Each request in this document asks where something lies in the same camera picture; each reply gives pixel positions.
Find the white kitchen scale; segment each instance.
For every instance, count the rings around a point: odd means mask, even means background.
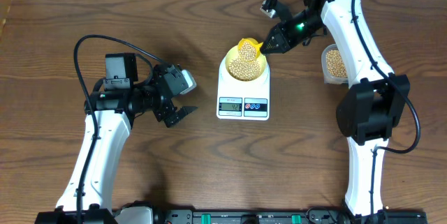
[[[228,72],[231,60],[238,57],[237,46],[223,58],[219,67],[217,111],[220,119],[267,120],[270,116],[270,68],[259,55],[262,74],[252,81],[240,81]]]

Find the clear container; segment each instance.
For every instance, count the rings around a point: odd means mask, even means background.
[[[321,67],[323,69],[324,82],[325,84],[347,84],[348,78],[346,77],[334,77],[329,73],[328,65],[326,63],[326,55],[330,50],[338,50],[337,45],[329,45],[327,46],[323,53],[321,53]]]

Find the green light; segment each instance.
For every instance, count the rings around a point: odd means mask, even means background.
[[[305,27],[304,22],[300,23],[299,25],[296,26],[299,30],[302,30],[302,28]]]

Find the yellow spoon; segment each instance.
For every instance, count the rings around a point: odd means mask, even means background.
[[[260,48],[263,45],[263,43],[258,43],[257,40],[253,38],[243,38],[238,44],[237,44],[237,50],[240,51],[240,48],[244,45],[245,42],[250,43],[251,46],[253,46],[256,49],[256,58],[259,57],[261,54]]]

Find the wooden tabletop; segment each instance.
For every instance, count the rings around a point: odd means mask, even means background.
[[[300,12],[302,0],[281,0]],[[127,40],[193,73],[198,87],[175,100],[199,109],[174,128],[152,113],[136,119],[119,161],[113,206],[150,200],[197,209],[340,206],[349,179],[346,138],[335,108],[348,88],[323,83],[313,39],[268,57],[268,121],[216,117],[218,67],[238,40],[263,40],[277,20],[262,0],[13,0],[0,44],[0,223],[30,223],[51,211],[70,179],[85,127],[73,47],[88,33]],[[422,124],[414,152],[386,154],[381,195],[391,209],[423,209],[447,222],[447,1],[362,0],[376,43],[407,74]],[[106,53],[130,49],[86,41],[87,86],[105,75]],[[148,68],[138,62],[140,77]],[[414,138],[404,110],[390,146]]]

